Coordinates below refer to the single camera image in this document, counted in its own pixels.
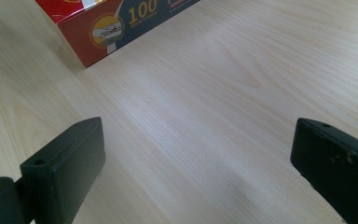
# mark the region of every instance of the wooden table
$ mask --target wooden table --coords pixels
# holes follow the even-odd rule
[[[102,117],[75,223],[342,223],[289,156],[299,117],[358,138],[358,1],[201,0],[85,69],[33,0],[0,0],[0,175]]]

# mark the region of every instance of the table surface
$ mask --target table surface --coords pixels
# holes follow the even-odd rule
[[[298,118],[358,138],[358,1],[201,0],[84,68],[33,0],[0,0],[0,175],[102,117],[74,223],[342,223],[289,161]]]

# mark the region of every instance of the box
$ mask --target box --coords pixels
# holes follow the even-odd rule
[[[199,0],[36,0],[86,66]]]

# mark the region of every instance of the circular yellow logo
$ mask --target circular yellow logo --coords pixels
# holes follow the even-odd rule
[[[96,20],[90,32],[93,42],[106,47],[118,41],[123,34],[123,23],[113,15],[104,15]]]

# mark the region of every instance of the wood grain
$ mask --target wood grain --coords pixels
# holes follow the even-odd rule
[[[33,0],[0,0],[0,175],[97,116],[75,223],[342,223],[289,156],[300,117],[358,138],[358,1],[201,0],[85,69]]]

